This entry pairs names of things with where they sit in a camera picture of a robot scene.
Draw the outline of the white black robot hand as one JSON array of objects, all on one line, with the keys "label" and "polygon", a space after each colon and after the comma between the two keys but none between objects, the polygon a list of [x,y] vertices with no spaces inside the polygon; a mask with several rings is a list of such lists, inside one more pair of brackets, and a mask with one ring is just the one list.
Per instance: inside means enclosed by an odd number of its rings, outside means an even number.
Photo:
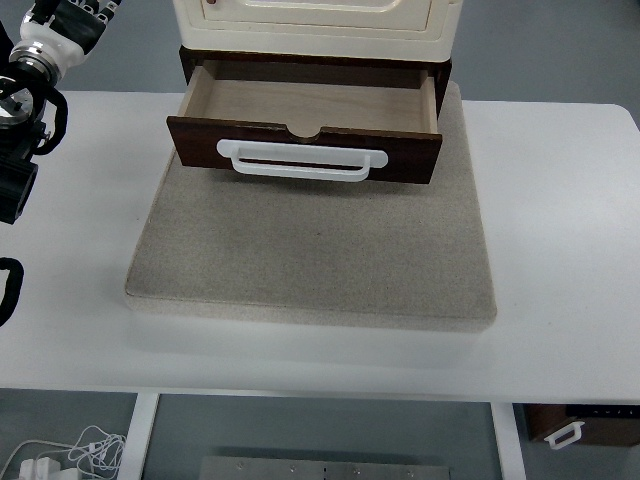
[{"label": "white black robot hand", "polygon": [[62,69],[79,65],[94,49],[121,1],[35,1],[20,26],[20,46],[49,55]]}]

